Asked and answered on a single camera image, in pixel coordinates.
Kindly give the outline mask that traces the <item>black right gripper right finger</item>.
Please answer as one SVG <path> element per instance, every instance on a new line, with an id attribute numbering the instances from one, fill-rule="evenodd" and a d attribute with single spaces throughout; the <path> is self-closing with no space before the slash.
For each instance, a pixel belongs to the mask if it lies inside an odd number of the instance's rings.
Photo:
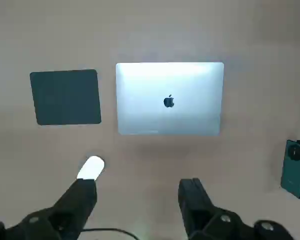
<path id="1" fill-rule="evenodd" d="M 292 240 L 281 224 L 258 220 L 245 224 L 235 212 L 215 206 L 198 178 L 181 179 L 178 204 L 189 240 Z"/>

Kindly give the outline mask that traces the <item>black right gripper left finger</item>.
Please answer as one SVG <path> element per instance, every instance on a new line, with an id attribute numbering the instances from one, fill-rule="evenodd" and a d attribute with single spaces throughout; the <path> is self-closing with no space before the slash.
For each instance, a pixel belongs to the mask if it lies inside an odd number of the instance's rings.
<path id="1" fill-rule="evenodd" d="M 77 240 L 96 203 L 95 181 L 77 179 L 53 206 L 10 228 L 0 221 L 0 240 Z"/>

